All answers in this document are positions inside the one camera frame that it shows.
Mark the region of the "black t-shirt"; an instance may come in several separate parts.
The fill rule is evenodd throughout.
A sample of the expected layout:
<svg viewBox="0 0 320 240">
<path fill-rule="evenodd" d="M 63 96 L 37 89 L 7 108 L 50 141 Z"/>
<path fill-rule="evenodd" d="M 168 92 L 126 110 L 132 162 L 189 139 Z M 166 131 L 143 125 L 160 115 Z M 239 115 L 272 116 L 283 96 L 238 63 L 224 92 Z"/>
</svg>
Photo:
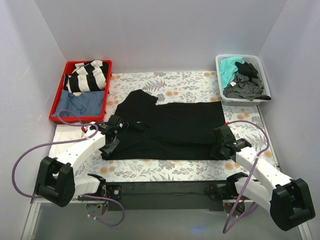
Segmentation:
<svg viewBox="0 0 320 240">
<path fill-rule="evenodd" d="M 129 93 L 114 115 L 128 123 L 116 148 L 104 160 L 218 160 L 214 130 L 226 120 L 222 103 L 173 102 L 157 105 L 158 97 L 143 90 Z"/>
</svg>

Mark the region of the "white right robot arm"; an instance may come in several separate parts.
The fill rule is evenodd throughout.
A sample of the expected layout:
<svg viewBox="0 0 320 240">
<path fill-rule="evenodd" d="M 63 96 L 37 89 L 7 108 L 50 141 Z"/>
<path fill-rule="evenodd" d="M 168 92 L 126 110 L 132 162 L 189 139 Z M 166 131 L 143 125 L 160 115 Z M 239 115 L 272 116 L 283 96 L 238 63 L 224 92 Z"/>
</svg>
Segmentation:
<svg viewBox="0 0 320 240">
<path fill-rule="evenodd" d="M 269 212 L 274 223 L 288 231 L 316 216 L 308 184 L 293 179 L 273 167 L 243 138 L 236 139 L 228 125 L 214 129 L 216 145 L 211 156 L 232 159 L 249 171 L 235 173 L 226 179 L 225 186 L 215 188 L 212 196 L 223 199 L 242 197 L 252 200 Z"/>
</svg>

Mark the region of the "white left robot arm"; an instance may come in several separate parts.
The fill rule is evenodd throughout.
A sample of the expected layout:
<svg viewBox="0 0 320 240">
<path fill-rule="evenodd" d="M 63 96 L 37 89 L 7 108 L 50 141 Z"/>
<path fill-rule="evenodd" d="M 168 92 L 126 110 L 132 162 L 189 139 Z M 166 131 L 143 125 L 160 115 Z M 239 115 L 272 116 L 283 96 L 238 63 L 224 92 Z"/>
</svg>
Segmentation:
<svg viewBox="0 0 320 240">
<path fill-rule="evenodd" d="M 34 192 L 59 207 L 72 199 L 89 195 L 95 200 L 106 194 L 106 180 L 94 173 L 75 176 L 80 166 L 96 151 L 108 157 L 120 143 L 118 136 L 129 127 L 122 118 L 112 115 L 107 122 L 92 122 L 85 126 L 81 141 L 73 144 L 55 157 L 45 157 L 41 162 Z"/>
</svg>

